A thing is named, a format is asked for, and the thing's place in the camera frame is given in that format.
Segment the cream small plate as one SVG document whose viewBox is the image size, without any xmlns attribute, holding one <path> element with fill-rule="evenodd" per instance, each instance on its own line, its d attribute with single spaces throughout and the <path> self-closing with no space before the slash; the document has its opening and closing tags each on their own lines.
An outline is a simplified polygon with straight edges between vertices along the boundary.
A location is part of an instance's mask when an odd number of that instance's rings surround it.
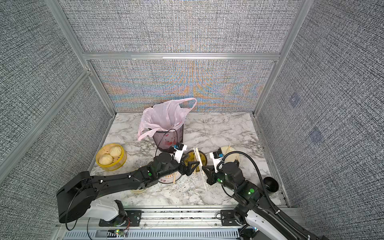
<svg viewBox="0 0 384 240">
<path fill-rule="evenodd" d="M 140 189 L 140 190 L 131 190 L 131 192 L 134 194 L 142 194 L 147 190 L 148 190 L 147 188 L 144 188 L 144 189 Z"/>
</svg>

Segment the yellow dark patterned small plate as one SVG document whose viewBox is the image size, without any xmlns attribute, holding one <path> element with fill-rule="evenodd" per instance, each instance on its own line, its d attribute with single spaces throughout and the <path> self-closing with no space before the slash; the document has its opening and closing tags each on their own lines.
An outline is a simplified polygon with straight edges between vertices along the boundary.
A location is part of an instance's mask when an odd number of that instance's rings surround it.
<svg viewBox="0 0 384 240">
<path fill-rule="evenodd" d="M 189 151 L 186 153 L 186 156 L 191 156 L 191 157 L 194 157 L 194 151 Z M 203 163 L 203 166 L 206 166 L 207 165 L 207 156 L 200 152 L 200 157 L 201 157 L 201 160 L 202 160 L 202 163 Z"/>
</svg>

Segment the white steamed bun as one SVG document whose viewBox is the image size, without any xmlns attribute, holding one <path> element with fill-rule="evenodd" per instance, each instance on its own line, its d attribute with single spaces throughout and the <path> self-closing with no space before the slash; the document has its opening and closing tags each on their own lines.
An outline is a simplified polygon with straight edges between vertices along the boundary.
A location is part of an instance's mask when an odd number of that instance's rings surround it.
<svg viewBox="0 0 384 240">
<path fill-rule="evenodd" d="M 122 148 L 121 146 L 113 146 L 111 149 L 110 149 L 110 155 L 113 157 L 113 158 L 119 158 L 121 155 L 122 155 Z"/>
<path fill-rule="evenodd" d="M 114 158 L 111 156 L 111 155 L 109 155 L 109 154 L 104 154 L 104 155 L 102 155 L 100 158 L 99 158 L 99 160 L 98 160 L 98 163 L 100 164 L 100 165 L 110 165 L 110 164 L 112 164 L 113 163 L 113 160 L 114 160 Z"/>
</svg>

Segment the aluminium enclosure frame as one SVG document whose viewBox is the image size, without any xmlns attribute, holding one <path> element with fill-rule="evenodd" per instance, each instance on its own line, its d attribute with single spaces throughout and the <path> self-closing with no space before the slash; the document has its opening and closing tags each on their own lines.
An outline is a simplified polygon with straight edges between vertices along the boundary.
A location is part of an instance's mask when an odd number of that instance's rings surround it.
<svg viewBox="0 0 384 240">
<path fill-rule="evenodd" d="M 383 210 L 383 1 L 1 1 L 1 211 L 56 221 L 108 143 L 147 165 L 143 111 L 180 99 L 189 150 L 246 153 L 307 219 Z"/>
</svg>

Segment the white steamed bun lower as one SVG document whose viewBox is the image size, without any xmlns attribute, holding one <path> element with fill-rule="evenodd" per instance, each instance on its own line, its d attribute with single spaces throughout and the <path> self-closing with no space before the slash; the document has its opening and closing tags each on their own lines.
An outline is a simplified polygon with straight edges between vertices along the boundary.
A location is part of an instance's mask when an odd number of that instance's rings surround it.
<svg viewBox="0 0 384 240">
<path fill-rule="evenodd" d="M 99 158 L 99 160 L 98 160 L 98 163 L 100 164 L 100 165 L 110 165 L 110 164 L 112 164 L 113 163 L 113 160 L 114 160 L 114 158 L 111 156 L 111 155 L 109 155 L 109 154 L 104 154 L 104 155 L 102 155 L 100 158 Z"/>
</svg>

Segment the white plate with orange sunburst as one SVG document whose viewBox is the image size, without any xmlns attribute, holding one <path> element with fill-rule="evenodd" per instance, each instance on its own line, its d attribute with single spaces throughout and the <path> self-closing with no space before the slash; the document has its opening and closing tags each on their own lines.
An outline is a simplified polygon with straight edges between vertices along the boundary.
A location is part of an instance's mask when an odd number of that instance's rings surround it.
<svg viewBox="0 0 384 240">
<path fill-rule="evenodd" d="M 175 172 L 175 173 L 177 173 L 176 181 L 178 181 L 182 177 L 182 175 L 179 172 Z M 159 183 L 161 183 L 161 184 L 173 184 L 173 180 L 174 180 L 174 173 L 160 178 Z"/>
</svg>

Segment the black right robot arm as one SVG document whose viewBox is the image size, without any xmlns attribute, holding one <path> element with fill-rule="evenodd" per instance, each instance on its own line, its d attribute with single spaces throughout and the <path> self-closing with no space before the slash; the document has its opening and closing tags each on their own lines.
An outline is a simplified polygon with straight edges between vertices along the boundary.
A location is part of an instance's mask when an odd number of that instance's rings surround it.
<svg viewBox="0 0 384 240">
<path fill-rule="evenodd" d="M 271 240 L 326 240 L 300 226 L 273 202 L 258 186 L 246 180 L 234 162 L 224 164 L 221 170 L 214 166 L 203 166 L 209 185 L 221 184 L 234 191 L 238 202 L 234 209 L 235 219 L 262 232 Z"/>
</svg>

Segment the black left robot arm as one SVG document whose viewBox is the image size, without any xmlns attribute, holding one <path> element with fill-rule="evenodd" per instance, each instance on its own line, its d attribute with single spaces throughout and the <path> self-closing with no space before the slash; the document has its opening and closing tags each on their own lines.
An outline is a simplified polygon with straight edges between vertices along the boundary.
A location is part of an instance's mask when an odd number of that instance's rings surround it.
<svg viewBox="0 0 384 240">
<path fill-rule="evenodd" d="M 122 202 L 115 200 L 100 204 L 96 202 L 98 198 L 127 190 L 147 189 L 156 185 L 160 178 L 175 172 L 190 176 L 198 166 L 199 162 L 185 164 L 168 153 L 161 153 L 146 166 L 126 174 L 91 176 L 88 171 L 81 172 L 57 192 L 59 222 L 67 224 L 87 216 L 121 226 L 127 222 Z"/>
</svg>

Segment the black mesh trash bin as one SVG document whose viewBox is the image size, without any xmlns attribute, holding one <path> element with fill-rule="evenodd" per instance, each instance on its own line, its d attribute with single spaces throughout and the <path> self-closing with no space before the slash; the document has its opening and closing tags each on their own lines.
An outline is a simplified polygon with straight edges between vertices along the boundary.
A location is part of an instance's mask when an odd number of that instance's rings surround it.
<svg viewBox="0 0 384 240">
<path fill-rule="evenodd" d="M 169 148 L 177 143 L 184 142 L 184 125 L 181 125 L 177 130 L 171 129 L 169 132 L 157 131 L 153 135 L 153 140 L 155 141 L 158 150 L 168 152 Z"/>
</svg>

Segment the black round object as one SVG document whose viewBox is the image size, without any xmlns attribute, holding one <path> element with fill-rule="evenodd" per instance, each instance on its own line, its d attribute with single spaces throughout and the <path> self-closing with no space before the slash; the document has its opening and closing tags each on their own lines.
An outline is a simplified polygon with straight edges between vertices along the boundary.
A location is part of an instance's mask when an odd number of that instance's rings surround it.
<svg viewBox="0 0 384 240">
<path fill-rule="evenodd" d="M 272 177 L 265 177 L 263 179 L 265 188 L 269 194 L 274 194 L 279 191 L 279 183 Z"/>
</svg>

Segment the yellow bamboo steamer basket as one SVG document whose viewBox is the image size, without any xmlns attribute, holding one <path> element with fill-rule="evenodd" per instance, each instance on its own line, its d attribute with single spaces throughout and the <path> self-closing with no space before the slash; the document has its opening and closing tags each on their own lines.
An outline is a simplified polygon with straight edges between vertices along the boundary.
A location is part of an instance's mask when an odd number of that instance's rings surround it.
<svg viewBox="0 0 384 240">
<path fill-rule="evenodd" d="M 108 144 L 99 150 L 95 159 L 99 167 L 111 172 L 124 165 L 127 160 L 127 153 L 119 144 Z"/>
</svg>

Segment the white steamed bun upper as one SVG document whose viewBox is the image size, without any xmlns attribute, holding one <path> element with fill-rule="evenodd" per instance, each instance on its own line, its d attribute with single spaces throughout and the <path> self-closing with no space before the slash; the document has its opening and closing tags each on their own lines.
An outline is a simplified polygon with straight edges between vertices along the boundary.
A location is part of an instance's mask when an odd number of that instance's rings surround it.
<svg viewBox="0 0 384 240">
<path fill-rule="evenodd" d="M 121 155 L 122 155 L 122 148 L 121 146 L 113 146 L 111 149 L 110 149 L 110 155 L 113 157 L 113 158 L 119 158 Z"/>
</svg>

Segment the pink plastic bin bag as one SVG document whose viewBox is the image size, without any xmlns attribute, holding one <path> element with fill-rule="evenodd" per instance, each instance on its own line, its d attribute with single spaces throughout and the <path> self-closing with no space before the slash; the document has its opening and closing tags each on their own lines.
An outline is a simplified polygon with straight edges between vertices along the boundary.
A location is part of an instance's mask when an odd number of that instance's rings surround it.
<svg viewBox="0 0 384 240">
<path fill-rule="evenodd" d="M 180 104 L 190 101 L 194 101 L 191 108 L 182 108 L 180 106 Z M 145 109 L 139 124 L 138 141 L 140 142 L 146 137 L 152 137 L 157 131 L 177 130 L 185 123 L 187 115 L 194 109 L 197 102 L 196 98 L 170 100 Z M 172 128 L 172 125 L 177 122 L 182 122 L 182 124 Z"/>
</svg>

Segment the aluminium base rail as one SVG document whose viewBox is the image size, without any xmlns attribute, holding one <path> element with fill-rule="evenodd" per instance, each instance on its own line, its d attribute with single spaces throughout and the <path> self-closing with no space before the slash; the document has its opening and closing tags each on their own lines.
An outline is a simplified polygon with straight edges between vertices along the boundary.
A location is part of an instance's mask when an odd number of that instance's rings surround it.
<svg viewBox="0 0 384 240">
<path fill-rule="evenodd" d="M 130 225 L 105 226 L 81 218 L 68 231 L 57 225 L 53 240 L 267 240 L 258 227 L 236 223 L 234 206 L 165 206 L 128 209 Z"/>
</svg>

